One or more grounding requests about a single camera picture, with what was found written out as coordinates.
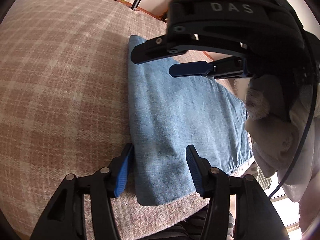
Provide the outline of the right white gloved hand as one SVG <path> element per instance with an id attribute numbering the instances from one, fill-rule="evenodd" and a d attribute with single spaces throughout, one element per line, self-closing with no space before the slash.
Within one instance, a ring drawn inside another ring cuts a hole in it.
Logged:
<path id="1" fill-rule="evenodd" d="M 294 90 L 264 75 L 249 82 L 245 105 L 249 118 L 245 129 L 254 140 L 253 155 L 265 177 L 277 173 L 282 180 L 289 168 L 309 116 L 311 85 Z M 309 181 L 319 171 L 319 104 L 300 156 L 283 185 L 293 201 L 302 199 Z"/>

